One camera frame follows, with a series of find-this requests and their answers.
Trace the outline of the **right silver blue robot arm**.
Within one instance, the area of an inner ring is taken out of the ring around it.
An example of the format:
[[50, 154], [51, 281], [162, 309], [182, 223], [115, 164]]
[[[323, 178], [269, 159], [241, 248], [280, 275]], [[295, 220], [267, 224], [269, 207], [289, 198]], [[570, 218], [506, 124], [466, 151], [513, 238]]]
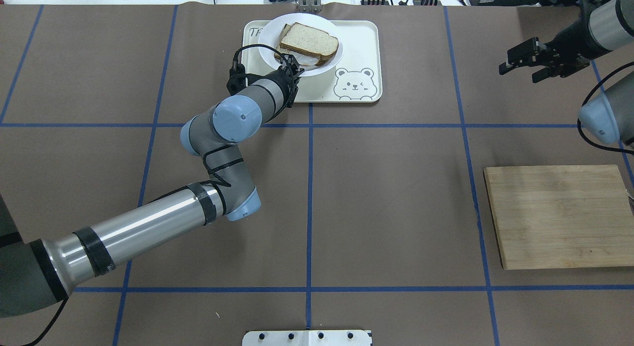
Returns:
[[[499, 65], [505, 75], [519, 67], [539, 67], [532, 81], [566, 78], [600, 57], [633, 43], [634, 0], [580, 0], [580, 16], [551, 41], [532, 37], [507, 50]], [[633, 154], [633, 75], [600, 91], [617, 73], [631, 68], [626, 63], [607, 74], [584, 99], [577, 130], [589, 145], [611, 152]]]

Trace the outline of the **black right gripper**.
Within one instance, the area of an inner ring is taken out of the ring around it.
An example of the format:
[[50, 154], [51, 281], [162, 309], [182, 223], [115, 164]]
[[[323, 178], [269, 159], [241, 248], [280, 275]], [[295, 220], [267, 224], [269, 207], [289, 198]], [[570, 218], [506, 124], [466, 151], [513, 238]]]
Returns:
[[532, 37], [507, 50], [506, 61], [499, 65], [499, 74], [541, 65], [543, 68], [532, 74], [532, 83], [558, 76], [566, 78], [589, 66], [589, 59], [584, 56], [587, 48], [582, 36], [553, 39], [548, 43]]

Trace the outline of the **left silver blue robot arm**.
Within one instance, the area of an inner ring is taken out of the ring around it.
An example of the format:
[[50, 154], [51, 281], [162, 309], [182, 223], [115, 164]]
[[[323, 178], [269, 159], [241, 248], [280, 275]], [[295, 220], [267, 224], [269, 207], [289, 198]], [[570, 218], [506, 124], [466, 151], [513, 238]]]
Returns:
[[267, 75], [247, 73], [234, 57], [229, 97], [183, 125], [181, 143], [202, 159], [209, 179], [194, 182], [107, 221], [57, 240], [24, 242], [1, 203], [0, 311], [22, 316], [68, 299], [91, 278], [220, 217], [237, 221], [261, 207], [239, 143], [290, 108], [304, 69], [290, 54]]

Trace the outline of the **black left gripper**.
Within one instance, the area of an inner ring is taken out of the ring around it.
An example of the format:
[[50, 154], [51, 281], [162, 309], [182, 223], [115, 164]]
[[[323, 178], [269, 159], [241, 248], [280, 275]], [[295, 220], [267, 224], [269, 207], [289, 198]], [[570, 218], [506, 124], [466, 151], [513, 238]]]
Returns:
[[300, 76], [304, 72], [304, 68], [294, 55], [282, 53], [280, 59], [281, 64], [276, 70], [275, 77], [283, 95], [281, 108], [287, 109], [294, 104], [299, 91]]

